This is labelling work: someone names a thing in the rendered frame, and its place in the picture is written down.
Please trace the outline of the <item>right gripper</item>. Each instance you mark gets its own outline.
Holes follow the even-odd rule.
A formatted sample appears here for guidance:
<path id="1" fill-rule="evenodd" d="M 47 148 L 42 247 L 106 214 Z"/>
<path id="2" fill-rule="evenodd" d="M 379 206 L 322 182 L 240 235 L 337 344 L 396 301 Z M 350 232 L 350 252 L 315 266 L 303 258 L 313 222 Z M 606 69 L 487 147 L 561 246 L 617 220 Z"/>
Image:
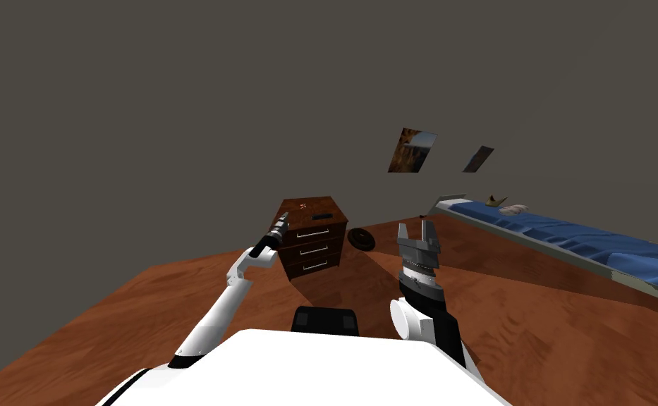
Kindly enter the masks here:
<path id="1" fill-rule="evenodd" d="M 406 224 L 399 223 L 397 244 L 403 261 L 426 269 L 439 268 L 439 241 L 431 221 L 422 220 L 422 240 L 409 239 Z"/>

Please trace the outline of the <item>black round disc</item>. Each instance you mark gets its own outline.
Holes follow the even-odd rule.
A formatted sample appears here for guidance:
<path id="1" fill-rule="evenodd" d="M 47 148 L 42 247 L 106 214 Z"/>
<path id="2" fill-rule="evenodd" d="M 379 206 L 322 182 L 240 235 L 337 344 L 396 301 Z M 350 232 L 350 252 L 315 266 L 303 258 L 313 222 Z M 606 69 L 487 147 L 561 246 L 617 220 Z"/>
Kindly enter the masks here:
<path id="1" fill-rule="evenodd" d="M 360 251 L 369 252 L 375 249 L 374 236 L 364 228 L 352 228 L 347 233 L 347 238 L 352 246 Z"/>

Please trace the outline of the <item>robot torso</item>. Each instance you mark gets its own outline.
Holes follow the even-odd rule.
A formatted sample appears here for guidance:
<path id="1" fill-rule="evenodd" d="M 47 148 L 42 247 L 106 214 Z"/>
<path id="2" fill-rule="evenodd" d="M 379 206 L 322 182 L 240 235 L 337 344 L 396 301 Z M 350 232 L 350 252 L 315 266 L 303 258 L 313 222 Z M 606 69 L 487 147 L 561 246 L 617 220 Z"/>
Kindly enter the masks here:
<path id="1" fill-rule="evenodd" d="M 245 329 L 185 369 L 137 371 L 96 406 L 511 406 L 423 341 Z"/>

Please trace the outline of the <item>brown landscape wall picture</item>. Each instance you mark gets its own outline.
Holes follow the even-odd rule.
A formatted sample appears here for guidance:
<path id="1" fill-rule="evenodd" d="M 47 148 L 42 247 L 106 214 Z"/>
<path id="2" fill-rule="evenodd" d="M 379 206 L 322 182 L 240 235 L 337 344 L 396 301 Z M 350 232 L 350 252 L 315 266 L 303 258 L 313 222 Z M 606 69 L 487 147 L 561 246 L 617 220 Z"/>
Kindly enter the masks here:
<path id="1" fill-rule="evenodd" d="M 436 139 L 434 133 L 402 128 L 388 172 L 419 173 Z"/>

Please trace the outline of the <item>bed with blue cover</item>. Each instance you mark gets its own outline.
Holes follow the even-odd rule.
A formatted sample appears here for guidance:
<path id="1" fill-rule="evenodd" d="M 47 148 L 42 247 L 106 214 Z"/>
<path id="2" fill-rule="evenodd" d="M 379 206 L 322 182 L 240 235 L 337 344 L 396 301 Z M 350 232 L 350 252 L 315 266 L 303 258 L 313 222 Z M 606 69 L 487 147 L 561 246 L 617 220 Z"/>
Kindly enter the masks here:
<path id="1" fill-rule="evenodd" d="M 498 208 L 462 194 L 439 197 L 429 212 L 443 213 L 658 298 L 657 243 L 528 211 L 505 216 Z"/>

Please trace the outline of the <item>dark narrow wall picture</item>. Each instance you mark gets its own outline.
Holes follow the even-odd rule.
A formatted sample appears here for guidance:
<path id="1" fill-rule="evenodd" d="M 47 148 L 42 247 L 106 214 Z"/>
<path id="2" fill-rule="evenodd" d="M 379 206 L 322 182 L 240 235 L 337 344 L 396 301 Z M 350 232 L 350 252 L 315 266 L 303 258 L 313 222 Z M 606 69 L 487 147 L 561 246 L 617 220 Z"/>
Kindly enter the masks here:
<path id="1" fill-rule="evenodd" d="M 489 155 L 494 151 L 494 148 L 482 145 L 471 157 L 466 167 L 462 170 L 463 173 L 477 173 L 481 166 L 486 162 Z"/>

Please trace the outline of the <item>brown wooden drawer chest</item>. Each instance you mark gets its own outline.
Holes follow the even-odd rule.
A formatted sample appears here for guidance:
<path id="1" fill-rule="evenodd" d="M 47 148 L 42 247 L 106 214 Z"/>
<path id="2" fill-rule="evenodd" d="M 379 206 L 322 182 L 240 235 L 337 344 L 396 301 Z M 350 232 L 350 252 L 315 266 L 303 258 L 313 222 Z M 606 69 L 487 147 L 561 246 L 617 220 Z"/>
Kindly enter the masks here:
<path id="1" fill-rule="evenodd" d="M 286 199 L 274 220 L 288 214 L 288 230 L 278 248 L 288 280 L 338 266 L 348 219 L 330 197 Z"/>

